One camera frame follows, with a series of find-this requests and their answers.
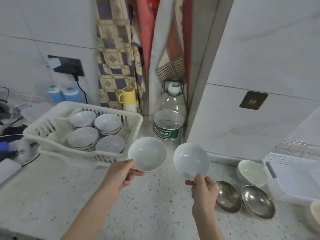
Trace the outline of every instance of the blue object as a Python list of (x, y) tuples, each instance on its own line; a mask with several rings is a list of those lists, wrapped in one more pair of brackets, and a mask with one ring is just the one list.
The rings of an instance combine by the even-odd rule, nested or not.
[(56, 104), (66, 100), (62, 91), (57, 85), (48, 85), (46, 87), (46, 91), (50, 99)]
[(0, 142), (0, 152), (8, 150), (9, 143), (7, 141)]
[(86, 103), (85, 95), (78, 89), (76, 85), (68, 85), (62, 90), (66, 101), (73, 101), (78, 103)]

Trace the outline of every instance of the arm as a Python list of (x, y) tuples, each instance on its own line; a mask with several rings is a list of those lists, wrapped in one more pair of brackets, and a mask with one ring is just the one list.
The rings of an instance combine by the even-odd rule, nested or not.
[(186, 181), (192, 185), (194, 204), (192, 215), (198, 229), (200, 240), (224, 240), (222, 231), (214, 215), (214, 206), (218, 196), (218, 188), (207, 176), (198, 173), (194, 181)]
[(133, 167), (135, 167), (134, 160), (120, 161), (110, 166), (100, 187), (80, 211), (61, 240), (97, 239), (106, 215), (118, 199), (121, 189), (130, 184), (134, 175), (144, 175), (143, 172), (131, 169)]

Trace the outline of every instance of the green bottle label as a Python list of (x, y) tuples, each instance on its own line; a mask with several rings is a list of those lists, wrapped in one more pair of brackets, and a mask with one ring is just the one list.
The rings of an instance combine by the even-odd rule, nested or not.
[(181, 134), (182, 127), (178, 129), (163, 129), (160, 126), (158, 126), (156, 123), (153, 125), (153, 131), (154, 133), (164, 139), (164, 140), (174, 140), (178, 138)]

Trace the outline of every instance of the stainless steel bowl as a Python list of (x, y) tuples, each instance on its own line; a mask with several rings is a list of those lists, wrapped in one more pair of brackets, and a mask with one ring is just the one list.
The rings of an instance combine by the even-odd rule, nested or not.
[(244, 205), (256, 216), (271, 219), (274, 217), (276, 208), (270, 197), (260, 188), (246, 185), (241, 190), (241, 198)]
[(218, 197), (216, 205), (228, 213), (236, 213), (241, 209), (241, 196), (234, 186), (226, 181), (216, 181)]

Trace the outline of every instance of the yellow cup handle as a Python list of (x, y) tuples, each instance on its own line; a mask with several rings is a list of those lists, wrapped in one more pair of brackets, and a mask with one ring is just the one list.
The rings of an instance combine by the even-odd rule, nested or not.
[(121, 101), (122, 93), (119, 94), (119, 103), (123, 104), (123, 101)]

